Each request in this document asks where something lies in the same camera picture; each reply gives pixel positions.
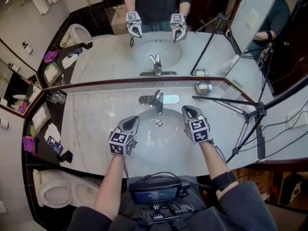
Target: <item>purple package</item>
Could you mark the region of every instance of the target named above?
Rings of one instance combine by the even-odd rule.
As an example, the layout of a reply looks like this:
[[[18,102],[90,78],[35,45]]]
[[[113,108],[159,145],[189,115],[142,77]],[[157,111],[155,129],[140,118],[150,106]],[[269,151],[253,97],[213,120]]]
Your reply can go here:
[[[31,136],[23,137],[24,151],[30,152],[32,155],[36,156],[36,138]]]
[[[47,54],[44,56],[44,62],[47,64],[55,62],[59,55],[60,51],[49,51]]]

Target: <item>tile wall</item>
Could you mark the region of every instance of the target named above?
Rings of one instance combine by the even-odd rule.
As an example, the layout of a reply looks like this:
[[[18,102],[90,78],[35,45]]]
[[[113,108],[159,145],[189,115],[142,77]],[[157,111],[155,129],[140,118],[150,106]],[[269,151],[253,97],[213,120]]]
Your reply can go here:
[[[121,4],[124,4],[124,0],[103,0],[102,2],[98,2],[89,7],[84,7],[71,12],[56,32],[49,47],[46,50],[46,53],[48,51],[56,51],[62,49],[59,44],[64,34],[72,24],[80,24],[84,26],[90,32],[92,37],[114,34],[110,22],[107,18],[106,10]],[[38,68],[39,75],[42,74],[45,66],[45,63],[42,60]]]

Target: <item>tripod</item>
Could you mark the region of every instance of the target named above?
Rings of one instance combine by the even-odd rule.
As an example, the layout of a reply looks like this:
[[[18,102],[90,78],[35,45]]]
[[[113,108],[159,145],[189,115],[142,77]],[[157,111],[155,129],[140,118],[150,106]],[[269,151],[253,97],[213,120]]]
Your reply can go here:
[[[248,132],[247,136],[245,138],[243,138],[243,140],[240,142],[240,145],[237,146],[236,148],[233,149],[232,151],[232,155],[228,158],[228,160],[226,161],[227,163],[234,158],[234,156],[236,154],[238,154],[239,150],[244,146],[244,144],[248,141],[249,137],[254,133],[254,131],[256,130],[256,128],[259,126],[260,122],[262,121],[262,119],[267,115],[267,110],[278,105],[279,103],[285,101],[286,99],[288,99],[289,97],[293,96],[295,93],[297,93],[298,91],[302,90],[305,86],[308,85],[308,77],[306,77],[305,79],[303,79],[301,82],[299,82],[297,85],[293,86],[292,88],[290,88],[287,92],[285,92],[284,94],[280,95],[278,98],[276,98],[275,100],[269,102],[268,104],[264,104],[262,102],[257,102],[257,103],[253,103],[253,102],[246,102],[246,101],[238,101],[238,100],[230,100],[230,99],[220,99],[220,98],[209,98],[209,97],[200,97],[200,96],[192,96],[193,99],[204,99],[204,100],[211,100],[214,101],[216,103],[219,103],[241,115],[243,115],[244,119],[245,119],[245,123],[249,124],[249,119],[251,117],[255,117],[256,118],[256,122],[253,125],[253,127],[251,128],[251,130]],[[239,109],[238,107],[232,105],[231,103],[235,103],[235,104],[245,104],[245,105],[250,105],[250,106],[254,106],[256,108],[255,111],[247,113],[246,111]]]
[[[212,35],[211,37],[209,38],[208,42],[206,43],[203,51],[201,52],[201,55],[199,56],[199,59],[197,60],[196,64],[194,65],[194,67],[192,68],[190,74],[193,75],[196,67],[198,66],[199,62],[201,61],[205,51],[207,50],[208,46],[210,45],[214,35],[219,32],[221,33],[221,28],[222,26],[224,25],[224,22],[227,24],[227,27],[228,27],[228,30],[230,32],[230,37],[231,37],[231,45],[232,45],[232,48],[234,50],[234,52],[236,51],[236,44],[235,44],[235,39],[233,37],[233,34],[232,34],[232,31],[231,31],[231,26],[230,26],[230,23],[229,23],[229,19],[226,15],[223,15],[222,13],[219,13],[213,20],[209,21],[208,23],[206,23],[205,25],[203,25],[202,27],[200,27],[198,30],[196,30],[196,32],[199,32],[201,31],[203,28],[206,28],[208,27],[209,24],[211,24],[212,22],[216,21],[216,20],[219,20],[217,25],[215,26],[213,32],[212,32]]]

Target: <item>tissue box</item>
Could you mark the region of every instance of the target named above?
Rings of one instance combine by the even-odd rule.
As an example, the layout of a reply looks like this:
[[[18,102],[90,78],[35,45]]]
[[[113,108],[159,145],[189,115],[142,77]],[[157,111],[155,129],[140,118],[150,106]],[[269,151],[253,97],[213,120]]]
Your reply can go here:
[[[44,103],[32,118],[35,133],[38,134],[46,122],[51,118],[47,104]]]

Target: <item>toilet seat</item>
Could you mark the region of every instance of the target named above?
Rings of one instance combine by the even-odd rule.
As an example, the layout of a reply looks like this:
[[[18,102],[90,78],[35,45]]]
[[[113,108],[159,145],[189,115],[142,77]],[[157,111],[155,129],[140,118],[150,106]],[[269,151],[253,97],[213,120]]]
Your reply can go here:
[[[63,208],[72,201],[70,184],[61,179],[48,181],[39,187],[38,197],[50,208]]]
[[[69,33],[71,35],[71,39],[75,44],[80,44],[89,40],[92,40],[91,34],[88,30],[79,24],[72,24],[69,27]]]

